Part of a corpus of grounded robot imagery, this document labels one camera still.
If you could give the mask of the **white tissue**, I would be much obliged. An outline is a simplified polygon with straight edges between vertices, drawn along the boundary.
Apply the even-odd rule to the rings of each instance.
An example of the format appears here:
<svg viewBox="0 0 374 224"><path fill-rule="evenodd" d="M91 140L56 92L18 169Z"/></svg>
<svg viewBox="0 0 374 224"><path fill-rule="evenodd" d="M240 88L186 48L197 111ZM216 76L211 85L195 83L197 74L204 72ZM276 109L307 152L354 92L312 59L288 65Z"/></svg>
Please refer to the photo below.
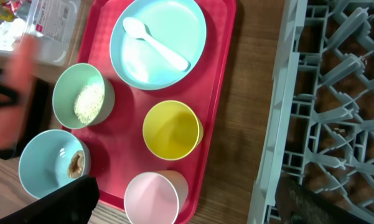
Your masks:
<svg viewBox="0 0 374 224"><path fill-rule="evenodd" d="M0 24L0 50L13 51L16 43L21 39L26 22L22 19L15 19L12 22Z"/></svg>

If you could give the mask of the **light blue bowl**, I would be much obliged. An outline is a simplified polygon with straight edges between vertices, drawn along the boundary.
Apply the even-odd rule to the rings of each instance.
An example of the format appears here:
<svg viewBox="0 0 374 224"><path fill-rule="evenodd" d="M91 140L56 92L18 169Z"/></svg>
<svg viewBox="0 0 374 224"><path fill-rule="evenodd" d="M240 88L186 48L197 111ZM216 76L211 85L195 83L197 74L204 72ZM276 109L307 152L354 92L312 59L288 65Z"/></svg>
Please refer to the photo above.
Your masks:
<svg viewBox="0 0 374 224"><path fill-rule="evenodd" d="M41 199L76 180L68 176L67 169L77 151L84 153L82 176L87 175L91 157L83 141L61 129L38 134L26 145L19 161L19 178L24 190L34 198Z"/></svg>

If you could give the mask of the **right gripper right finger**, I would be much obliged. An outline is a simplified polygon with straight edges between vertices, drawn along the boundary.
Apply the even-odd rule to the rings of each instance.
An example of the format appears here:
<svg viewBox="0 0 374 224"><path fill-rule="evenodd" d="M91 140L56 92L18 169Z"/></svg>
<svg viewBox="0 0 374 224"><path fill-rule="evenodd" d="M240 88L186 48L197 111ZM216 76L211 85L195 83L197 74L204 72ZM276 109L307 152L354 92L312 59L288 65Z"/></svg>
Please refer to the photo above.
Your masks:
<svg viewBox="0 0 374 224"><path fill-rule="evenodd" d="M368 224L287 176L279 178L275 201L283 223Z"/></svg>

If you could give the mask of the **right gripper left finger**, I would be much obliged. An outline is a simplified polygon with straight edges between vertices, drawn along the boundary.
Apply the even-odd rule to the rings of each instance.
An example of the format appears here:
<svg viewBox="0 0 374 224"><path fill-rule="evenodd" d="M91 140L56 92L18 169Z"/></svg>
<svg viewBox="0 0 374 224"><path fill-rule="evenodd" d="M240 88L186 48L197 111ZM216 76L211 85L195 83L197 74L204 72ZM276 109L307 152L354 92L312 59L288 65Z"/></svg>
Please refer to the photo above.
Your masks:
<svg viewBox="0 0 374 224"><path fill-rule="evenodd" d="M84 175L0 219L0 224L88 223L99 201L97 181Z"/></svg>

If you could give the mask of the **green bowl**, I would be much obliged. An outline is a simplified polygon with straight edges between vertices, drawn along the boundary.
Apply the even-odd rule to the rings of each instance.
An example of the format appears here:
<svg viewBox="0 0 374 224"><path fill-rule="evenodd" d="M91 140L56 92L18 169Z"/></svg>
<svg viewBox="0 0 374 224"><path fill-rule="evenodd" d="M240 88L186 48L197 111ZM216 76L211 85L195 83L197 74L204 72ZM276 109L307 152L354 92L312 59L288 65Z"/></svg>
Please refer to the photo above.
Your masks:
<svg viewBox="0 0 374 224"><path fill-rule="evenodd" d="M104 101L93 122L82 124L73 112L73 105L83 86L92 83L104 85ZM57 80L52 98L52 108L56 118L68 129L82 129L103 122L112 112L114 105L115 91L112 84L97 68L88 63L78 63L66 69Z"/></svg>

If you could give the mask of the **brown mushroom scrap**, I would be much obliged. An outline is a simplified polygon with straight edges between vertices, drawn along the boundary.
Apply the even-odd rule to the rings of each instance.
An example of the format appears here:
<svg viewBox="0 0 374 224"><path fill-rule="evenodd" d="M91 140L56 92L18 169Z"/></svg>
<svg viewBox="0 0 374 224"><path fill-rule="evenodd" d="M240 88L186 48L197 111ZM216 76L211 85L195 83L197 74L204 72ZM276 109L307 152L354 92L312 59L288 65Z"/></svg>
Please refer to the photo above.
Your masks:
<svg viewBox="0 0 374 224"><path fill-rule="evenodd" d="M82 176L85 165L85 156L83 151L77 151L68 166L67 174L71 179L77 179Z"/></svg>

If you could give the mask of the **orange carrot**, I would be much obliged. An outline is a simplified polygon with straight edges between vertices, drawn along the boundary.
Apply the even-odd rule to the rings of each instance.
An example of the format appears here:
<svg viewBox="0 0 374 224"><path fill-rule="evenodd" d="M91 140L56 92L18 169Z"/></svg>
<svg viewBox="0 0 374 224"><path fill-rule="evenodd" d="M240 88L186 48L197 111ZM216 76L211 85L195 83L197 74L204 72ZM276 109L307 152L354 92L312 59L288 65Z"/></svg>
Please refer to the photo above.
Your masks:
<svg viewBox="0 0 374 224"><path fill-rule="evenodd" d="M0 150L12 147L24 133L37 45L36 37L24 35L0 81Z"/></svg>

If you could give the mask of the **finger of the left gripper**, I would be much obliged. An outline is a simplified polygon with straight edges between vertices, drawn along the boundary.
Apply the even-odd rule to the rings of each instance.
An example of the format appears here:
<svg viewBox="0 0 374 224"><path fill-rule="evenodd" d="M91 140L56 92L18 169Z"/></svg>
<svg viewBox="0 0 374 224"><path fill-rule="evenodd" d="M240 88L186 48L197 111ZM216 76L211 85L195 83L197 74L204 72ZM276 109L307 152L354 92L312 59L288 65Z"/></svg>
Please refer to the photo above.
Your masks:
<svg viewBox="0 0 374 224"><path fill-rule="evenodd" d="M0 108L16 106L19 103L19 93L0 83Z"/></svg>

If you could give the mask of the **white rice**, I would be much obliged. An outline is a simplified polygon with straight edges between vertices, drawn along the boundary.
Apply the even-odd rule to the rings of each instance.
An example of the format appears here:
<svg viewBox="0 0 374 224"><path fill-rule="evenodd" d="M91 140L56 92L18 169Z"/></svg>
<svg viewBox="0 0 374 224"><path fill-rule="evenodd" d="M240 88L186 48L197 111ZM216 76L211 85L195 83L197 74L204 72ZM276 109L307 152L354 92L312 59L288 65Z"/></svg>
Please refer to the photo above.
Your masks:
<svg viewBox="0 0 374 224"><path fill-rule="evenodd" d="M73 105L73 112L82 124L90 124L98 116L104 96L105 89L102 83L83 86Z"/></svg>

